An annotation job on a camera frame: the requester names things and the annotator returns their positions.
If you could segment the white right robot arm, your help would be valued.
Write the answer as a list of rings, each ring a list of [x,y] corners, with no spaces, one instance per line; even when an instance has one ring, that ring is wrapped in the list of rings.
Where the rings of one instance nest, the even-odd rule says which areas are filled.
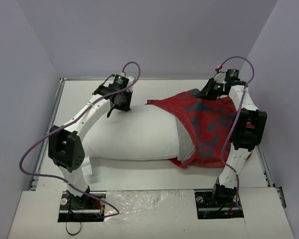
[[[239,179],[248,156],[262,140],[267,113],[259,110],[253,103],[248,83],[239,79],[239,70],[229,69],[225,72],[222,83],[216,78],[210,78],[205,87],[196,95],[203,100],[217,100],[220,96],[228,96],[236,109],[236,116],[232,123],[224,145],[230,143],[227,161],[221,153],[221,161],[225,167],[216,180],[211,193],[211,200],[215,205],[222,206],[232,200],[239,190]]]

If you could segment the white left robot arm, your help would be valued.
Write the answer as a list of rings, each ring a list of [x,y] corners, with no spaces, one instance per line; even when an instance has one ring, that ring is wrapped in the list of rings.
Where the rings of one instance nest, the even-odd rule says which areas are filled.
[[[101,116],[109,117],[113,110],[130,110],[134,82],[134,77],[123,72],[114,75],[112,83],[99,85],[74,118],[65,125],[54,125],[50,129],[48,157],[62,172],[67,191],[78,208],[90,204],[90,189],[81,167],[86,157],[83,139]]]

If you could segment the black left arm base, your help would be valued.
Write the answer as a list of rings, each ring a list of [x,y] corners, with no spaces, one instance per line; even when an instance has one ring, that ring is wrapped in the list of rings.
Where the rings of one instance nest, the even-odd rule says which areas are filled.
[[[83,195],[75,197],[68,191],[62,192],[58,222],[92,223],[104,221],[105,204]]]

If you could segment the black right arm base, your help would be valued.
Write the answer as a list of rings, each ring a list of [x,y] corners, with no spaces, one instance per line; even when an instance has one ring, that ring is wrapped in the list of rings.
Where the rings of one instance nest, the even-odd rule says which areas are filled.
[[[241,203],[236,203],[236,196],[230,196],[216,202],[212,190],[195,190],[196,212],[199,220],[244,218]]]

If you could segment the red printed pillowcase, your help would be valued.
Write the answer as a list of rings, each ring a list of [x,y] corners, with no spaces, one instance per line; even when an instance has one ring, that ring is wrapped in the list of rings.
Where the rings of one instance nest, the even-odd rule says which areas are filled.
[[[194,165],[204,168],[223,167],[221,151],[227,159],[230,144],[225,140],[236,109],[229,97],[208,101],[197,98],[198,89],[181,92],[162,100],[148,100],[148,105],[167,111],[176,118],[179,154],[171,162],[180,168]]]

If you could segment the white pillow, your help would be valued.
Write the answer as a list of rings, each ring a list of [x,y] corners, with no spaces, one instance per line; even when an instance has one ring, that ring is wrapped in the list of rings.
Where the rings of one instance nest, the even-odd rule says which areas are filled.
[[[154,105],[102,115],[83,139],[87,158],[188,163],[194,143],[173,114]]]

